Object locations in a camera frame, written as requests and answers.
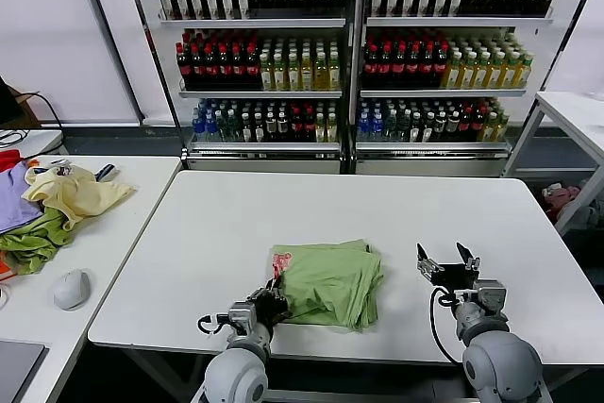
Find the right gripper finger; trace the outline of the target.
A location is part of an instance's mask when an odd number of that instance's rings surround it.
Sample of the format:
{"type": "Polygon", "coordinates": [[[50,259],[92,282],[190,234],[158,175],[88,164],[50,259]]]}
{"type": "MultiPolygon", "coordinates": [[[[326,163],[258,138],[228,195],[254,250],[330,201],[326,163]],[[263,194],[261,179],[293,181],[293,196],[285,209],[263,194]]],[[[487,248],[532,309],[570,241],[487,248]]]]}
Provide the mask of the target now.
{"type": "Polygon", "coordinates": [[[464,263],[465,269],[468,271],[478,271],[480,258],[475,257],[469,248],[461,243],[456,243],[457,250],[461,256],[461,260],[464,263]]]}
{"type": "Polygon", "coordinates": [[[444,267],[431,259],[420,243],[417,243],[416,247],[417,269],[420,271],[420,274],[428,281],[439,279],[445,271],[444,267]]]}

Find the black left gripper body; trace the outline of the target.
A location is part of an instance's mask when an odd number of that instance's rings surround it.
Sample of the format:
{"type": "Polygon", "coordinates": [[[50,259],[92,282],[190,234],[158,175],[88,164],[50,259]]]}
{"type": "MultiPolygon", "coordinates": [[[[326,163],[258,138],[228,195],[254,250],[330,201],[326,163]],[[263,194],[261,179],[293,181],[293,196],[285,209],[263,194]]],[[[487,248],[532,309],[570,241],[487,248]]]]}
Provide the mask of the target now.
{"type": "Polygon", "coordinates": [[[284,296],[281,290],[280,294],[268,294],[265,288],[258,289],[251,295],[257,320],[266,327],[274,327],[288,318],[288,313],[277,312],[277,299],[280,296],[284,296]]]}

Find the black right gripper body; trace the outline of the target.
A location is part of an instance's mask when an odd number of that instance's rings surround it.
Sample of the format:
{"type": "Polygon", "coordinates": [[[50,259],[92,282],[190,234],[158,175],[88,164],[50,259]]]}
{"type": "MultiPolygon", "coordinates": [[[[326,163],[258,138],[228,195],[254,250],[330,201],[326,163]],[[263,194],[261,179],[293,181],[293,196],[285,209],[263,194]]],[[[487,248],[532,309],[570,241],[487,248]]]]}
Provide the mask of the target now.
{"type": "Polygon", "coordinates": [[[478,276],[478,269],[467,269],[463,263],[439,264],[431,273],[430,283],[435,287],[446,289],[449,293],[454,293],[471,290],[478,276]]]}

